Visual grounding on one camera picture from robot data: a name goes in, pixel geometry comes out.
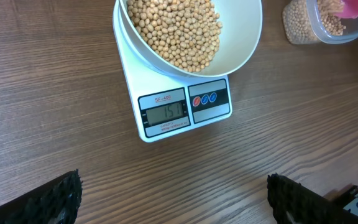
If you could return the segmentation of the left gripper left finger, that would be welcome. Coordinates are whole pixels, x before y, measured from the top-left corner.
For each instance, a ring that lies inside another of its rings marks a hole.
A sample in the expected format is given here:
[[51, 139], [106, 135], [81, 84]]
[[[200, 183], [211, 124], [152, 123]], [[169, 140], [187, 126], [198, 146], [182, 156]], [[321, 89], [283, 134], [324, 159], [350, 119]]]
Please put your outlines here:
[[0, 206], [0, 224], [76, 221], [82, 199], [79, 170], [69, 171]]

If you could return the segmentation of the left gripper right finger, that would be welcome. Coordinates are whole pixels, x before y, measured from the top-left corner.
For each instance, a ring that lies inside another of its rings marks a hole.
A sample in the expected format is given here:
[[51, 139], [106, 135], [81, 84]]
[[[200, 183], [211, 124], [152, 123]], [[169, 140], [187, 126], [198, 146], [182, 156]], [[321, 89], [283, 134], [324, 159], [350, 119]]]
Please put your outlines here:
[[267, 177], [267, 200], [279, 224], [357, 224], [358, 216], [284, 175]]

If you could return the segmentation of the pink plastic scoop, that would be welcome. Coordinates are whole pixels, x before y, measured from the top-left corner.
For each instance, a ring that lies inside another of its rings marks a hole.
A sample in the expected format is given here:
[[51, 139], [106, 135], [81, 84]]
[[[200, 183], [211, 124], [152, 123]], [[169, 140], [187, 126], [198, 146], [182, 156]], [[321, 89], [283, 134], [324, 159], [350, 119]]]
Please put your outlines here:
[[358, 17], [358, 0], [341, 0], [343, 9], [334, 13], [335, 16], [345, 19], [355, 19]]

